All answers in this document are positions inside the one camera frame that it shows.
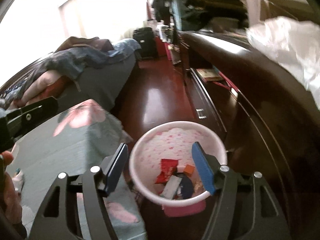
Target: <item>book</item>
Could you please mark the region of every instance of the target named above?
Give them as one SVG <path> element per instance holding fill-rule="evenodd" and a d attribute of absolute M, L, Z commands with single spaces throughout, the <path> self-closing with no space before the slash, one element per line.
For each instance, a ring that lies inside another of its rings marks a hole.
<path fill-rule="evenodd" d="M 199 76 L 203 81 L 221 81 L 223 78 L 220 76 L 219 72 L 214 68 L 198 68 L 196 69 Z"/>

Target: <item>wooden furniture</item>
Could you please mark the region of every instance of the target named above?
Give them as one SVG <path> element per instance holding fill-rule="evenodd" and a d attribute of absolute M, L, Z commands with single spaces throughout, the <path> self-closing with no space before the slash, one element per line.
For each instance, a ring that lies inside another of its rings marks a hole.
<path fill-rule="evenodd" d="M 311 93 L 248 43 L 223 34 L 180 32 L 184 82 L 197 121 L 215 131 L 237 172 L 260 171 L 283 208 L 293 239 L 319 239 L 320 111 Z M 214 65 L 229 91 L 203 82 Z"/>

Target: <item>luggage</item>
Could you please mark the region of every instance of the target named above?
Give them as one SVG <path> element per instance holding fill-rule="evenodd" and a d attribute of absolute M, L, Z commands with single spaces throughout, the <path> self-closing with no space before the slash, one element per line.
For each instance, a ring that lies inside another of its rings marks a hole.
<path fill-rule="evenodd" d="M 133 31 L 133 38 L 139 42 L 141 49 L 138 50 L 142 58 L 158 57 L 155 36 L 152 28 L 144 27 Z"/>

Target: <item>wall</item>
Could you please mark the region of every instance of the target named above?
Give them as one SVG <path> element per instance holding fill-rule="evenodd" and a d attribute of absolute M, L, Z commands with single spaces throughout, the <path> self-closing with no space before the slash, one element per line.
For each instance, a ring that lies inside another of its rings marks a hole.
<path fill-rule="evenodd" d="M 65 40 L 58 6 L 67 0 L 15 0 L 0 23 L 0 86 Z"/>

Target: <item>candy wrapper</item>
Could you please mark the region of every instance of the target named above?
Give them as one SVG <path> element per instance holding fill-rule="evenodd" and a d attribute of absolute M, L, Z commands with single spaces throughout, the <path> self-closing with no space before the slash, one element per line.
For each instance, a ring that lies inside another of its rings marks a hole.
<path fill-rule="evenodd" d="M 177 189 L 182 181 L 182 178 L 171 176 L 168 183 L 165 185 L 163 192 L 160 194 L 161 197 L 167 199 L 173 199 L 177 193 Z"/>
<path fill-rule="evenodd" d="M 164 184 L 177 170 L 178 160 L 161 159 L 161 173 L 158 175 L 155 184 Z"/>

